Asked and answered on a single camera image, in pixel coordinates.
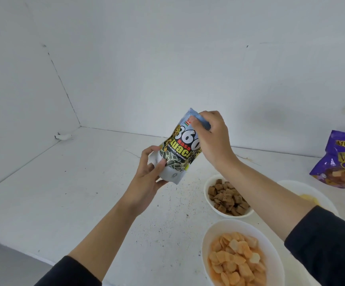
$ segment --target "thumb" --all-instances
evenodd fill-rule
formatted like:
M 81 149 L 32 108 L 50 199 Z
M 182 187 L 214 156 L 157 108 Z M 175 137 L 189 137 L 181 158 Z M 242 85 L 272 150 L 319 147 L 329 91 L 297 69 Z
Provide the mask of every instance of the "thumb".
M 196 117 L 191 115 L 189 120 L 191 122 L 192 128 L 197 132 L 199 138 L 208 133 L 208 131 L 203 127 L 201 122 Z
M 165 165 L 166 160 L 163 158 L 156 164 L 156 167 L 148 175 L 155 179 L 165 169 Z

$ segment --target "white table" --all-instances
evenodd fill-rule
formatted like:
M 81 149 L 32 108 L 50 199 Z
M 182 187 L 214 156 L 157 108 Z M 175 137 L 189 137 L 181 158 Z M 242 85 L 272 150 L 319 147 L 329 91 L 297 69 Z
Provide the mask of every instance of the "white table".
M 81 127 L 0 183 L 0 244 L 55 264 L 68 254 L 118 201 L 131 181 L 142 149 L 163 138 Z M 309 176 L 318 158 L 233 148 L 275 181 L 307 183 L 328 196 L 345 219 L 345 190 Z M 207 204 L 203 186 L 216 170 L 200 155 L 181 183 L 158 192 L 131 227 L 104 284 L 206 285 L 201 242 L 222 219 Z M 302 273 L 283 242 L 254 213 L 243 219 L 278 250 L 286 284 Z

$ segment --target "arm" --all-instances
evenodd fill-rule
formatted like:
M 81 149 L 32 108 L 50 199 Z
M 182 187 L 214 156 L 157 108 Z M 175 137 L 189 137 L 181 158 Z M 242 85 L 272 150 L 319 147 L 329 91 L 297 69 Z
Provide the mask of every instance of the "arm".
M 158 189 L 167 183 L 164 180 L 157 181 L 159 173 L 165 168 L 165 159 L 155 168 L 153 164 L 147 164 L 148 155 L 159 149 L 159 146 L 151 146 L 142 152 L 137 173 L 121 199 L 37 286 L 93 285 L 91 277 L 88 277 L 89 281 L 84 280 L 86 283 L 81 282 L 82 273 L 93 275 L 96 281 L 104 279 L 132 223 L 149 206 Z
M 240 162 L 232 152 L 228 129 L 219 112 L 200 114 L 210 122 L 210 131 L 195 118 L 190 120 L 208 161 L 237 188 L 319 283 L 345 285 L 345 221 Z
M 219 112 L 200 113 L 211 124 L 205 130 L 191 116 L 205 157 L 248 201 L 255 212 L 284 241 L 299 221 L 315 206 L 238 160 L 228 128 Z

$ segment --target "person's right hand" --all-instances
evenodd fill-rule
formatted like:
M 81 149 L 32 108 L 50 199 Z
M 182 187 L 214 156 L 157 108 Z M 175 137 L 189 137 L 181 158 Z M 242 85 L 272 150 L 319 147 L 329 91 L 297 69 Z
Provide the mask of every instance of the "person's right hand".
M 221 164 L 238 160 L 231 149 L 228 128 L 220 113 L 218 111 L 202 111 L 199 114 L 211 124 L 211 129 L 208 131 L 204 129 L 196 117 L 190 116 L 191 126 L 199 136 L 200 147 L 206 159 L 217 170 Z

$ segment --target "mum's snack bag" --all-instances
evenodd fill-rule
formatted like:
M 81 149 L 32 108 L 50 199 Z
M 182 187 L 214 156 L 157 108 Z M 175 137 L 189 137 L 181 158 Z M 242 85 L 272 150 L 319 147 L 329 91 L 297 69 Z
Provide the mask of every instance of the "mum's snack bag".
M 199 113 L 192 108 L 187 111 L 184 117 L 176 126 L 172 135 L 160 146 L 159 152 L 153 152 L 149 160 L 156 166 L 162 159 L 166 159 L 166 167 L 159 175 L 165 181 L 178 184 L 193 160 L 202 152 L 198 134 L 190 125 L 190 116 L 196 117 L 207 130 L 211 125 Z
M 326 155 L 310 174 L 319 181 L 345 188 L 345 132 L 333 130 L 326 145 Z

